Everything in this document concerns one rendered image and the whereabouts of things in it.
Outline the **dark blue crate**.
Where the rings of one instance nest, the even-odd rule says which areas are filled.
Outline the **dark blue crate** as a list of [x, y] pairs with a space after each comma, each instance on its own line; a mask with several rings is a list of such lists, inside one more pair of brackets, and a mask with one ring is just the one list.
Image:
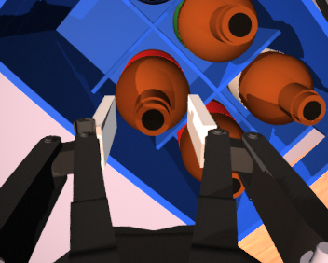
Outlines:
[[[252, 0], [258, 30], [251, 47], [231, 62], [206, 62], [173, 31], [173, 14], [182, 1], [0, 0], [0, 73], [75, 136], [73, 122], [93, 118], [103, 97], [115, 95], [134, 55], [163, 50], [179, 63], [191, 94], [205, 105], [220, 102], [244, 132], [263, 134], [282, 156], [313, 129], [323, 134], [293, 166], [310, 187], [328, 171], [327, 20], [312, 0]], [[226, 85], [265, 48], [294, 56], [307, 67], [314, 91], [326, 104], [319, 123], [266, 124], [230, 93]], [[186, 123], [187, 112], [173, 128], [148, 136], [128, 125], [116, 107], [107, 163], [187, 225], [195, 225], [201, 182], [185, 168], [176, 133]]]

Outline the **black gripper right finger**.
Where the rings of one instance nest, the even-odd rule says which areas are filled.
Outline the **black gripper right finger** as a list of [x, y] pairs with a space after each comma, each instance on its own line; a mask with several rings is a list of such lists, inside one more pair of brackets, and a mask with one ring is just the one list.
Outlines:
[[328, 263], [328, 208], [264, 135], [229, 138], [198, 94], [188, 95], [187, 128], [203, 168], [188, 263], [240, 263], [232, 171], [283, 263]]

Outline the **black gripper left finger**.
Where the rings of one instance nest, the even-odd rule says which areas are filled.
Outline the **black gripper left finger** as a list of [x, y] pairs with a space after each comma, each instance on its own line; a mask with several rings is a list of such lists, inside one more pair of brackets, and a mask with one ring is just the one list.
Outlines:
[[68, 263], [120, 263], [103, 180], [116, 134], [115, 96], [104, 96], [93, 118], [73, 124], [74, 141], [42, 138], [0, 187], [0, 263], [29, 263], [68, 174]]

